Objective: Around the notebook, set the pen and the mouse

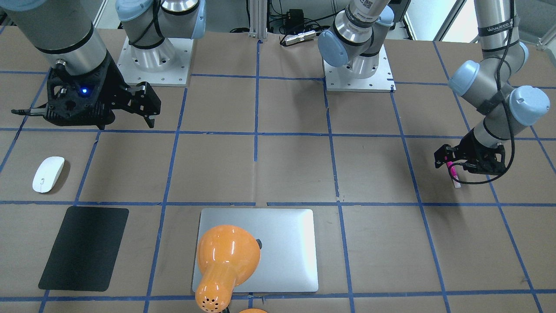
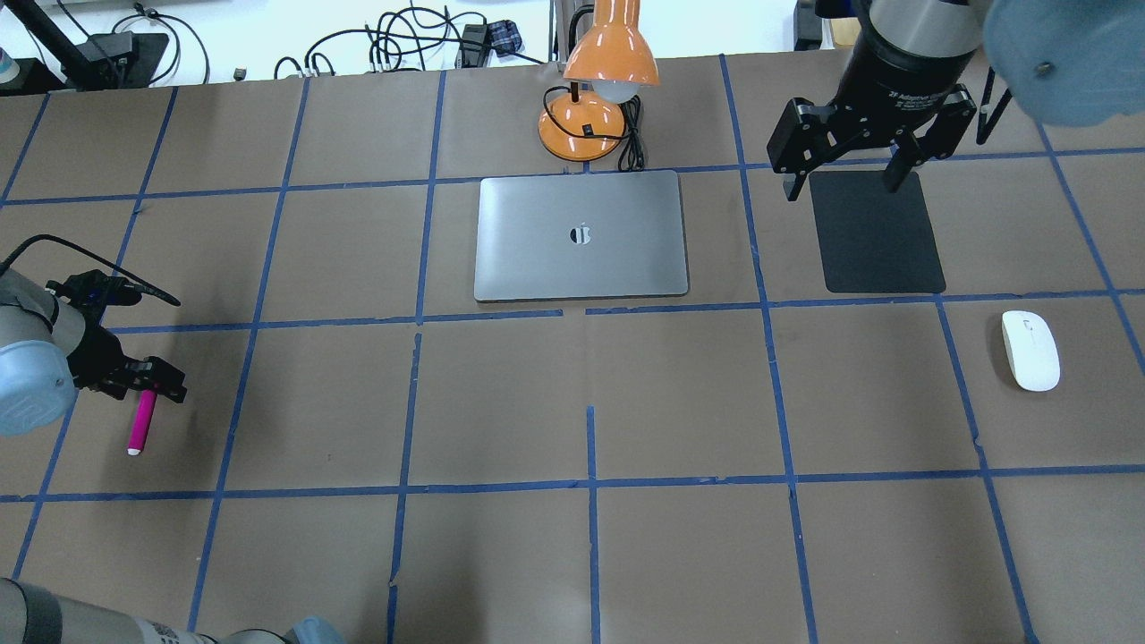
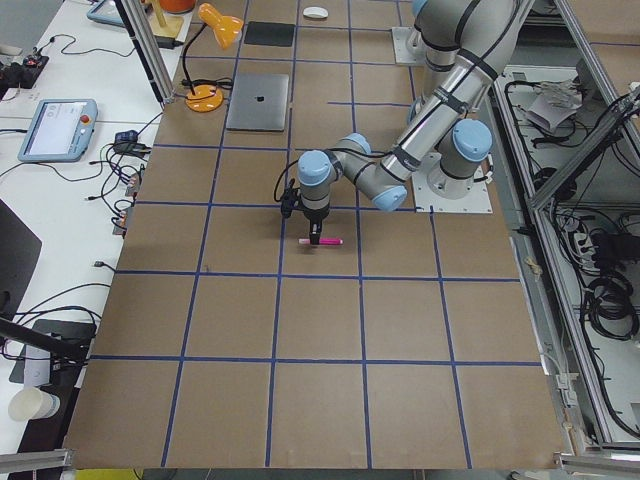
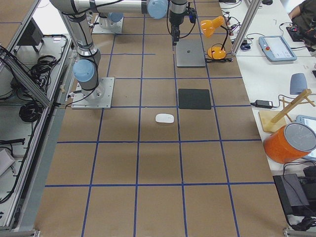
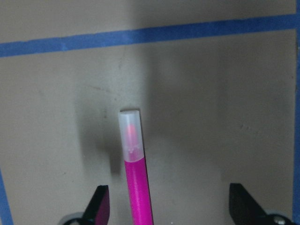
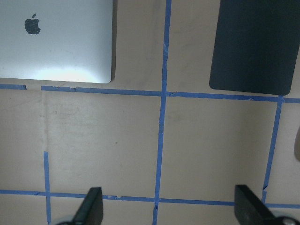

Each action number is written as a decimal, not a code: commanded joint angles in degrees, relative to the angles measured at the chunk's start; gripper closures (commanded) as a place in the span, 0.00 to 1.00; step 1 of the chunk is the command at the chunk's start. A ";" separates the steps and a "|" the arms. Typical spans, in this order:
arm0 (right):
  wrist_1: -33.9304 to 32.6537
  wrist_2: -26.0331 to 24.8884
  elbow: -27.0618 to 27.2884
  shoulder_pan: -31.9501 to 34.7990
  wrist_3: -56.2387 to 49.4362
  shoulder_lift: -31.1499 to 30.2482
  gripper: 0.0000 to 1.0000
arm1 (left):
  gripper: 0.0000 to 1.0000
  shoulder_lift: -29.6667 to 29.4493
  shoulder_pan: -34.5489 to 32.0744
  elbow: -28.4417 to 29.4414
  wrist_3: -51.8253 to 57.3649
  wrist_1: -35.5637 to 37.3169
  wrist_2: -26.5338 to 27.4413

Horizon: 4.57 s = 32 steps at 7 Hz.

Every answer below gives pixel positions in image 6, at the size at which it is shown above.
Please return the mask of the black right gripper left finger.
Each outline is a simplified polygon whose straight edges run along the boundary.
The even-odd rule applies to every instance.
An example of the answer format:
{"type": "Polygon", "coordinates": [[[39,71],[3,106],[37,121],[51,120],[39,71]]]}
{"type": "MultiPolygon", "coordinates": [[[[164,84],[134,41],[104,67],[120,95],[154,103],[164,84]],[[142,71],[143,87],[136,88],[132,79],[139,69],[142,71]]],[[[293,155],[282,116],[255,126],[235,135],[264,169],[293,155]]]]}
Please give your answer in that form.
{"type": "Polygon", "coordinates": [[[102,188],[92,187],[71,220],[72,225],[101,225],[104,216],[102,188]]]}

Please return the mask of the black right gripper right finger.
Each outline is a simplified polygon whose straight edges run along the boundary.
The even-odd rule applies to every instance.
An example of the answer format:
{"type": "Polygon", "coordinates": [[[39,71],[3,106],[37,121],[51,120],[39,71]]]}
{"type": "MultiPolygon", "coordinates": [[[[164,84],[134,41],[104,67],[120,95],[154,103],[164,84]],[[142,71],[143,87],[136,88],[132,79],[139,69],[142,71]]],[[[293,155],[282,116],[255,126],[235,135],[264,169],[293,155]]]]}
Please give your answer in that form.
{"type": "Polygon", "coordinates": [[[240,225],[298,225],[289,216],[275,216],[247,185],[234,189],[234,215],[240,225]]]}

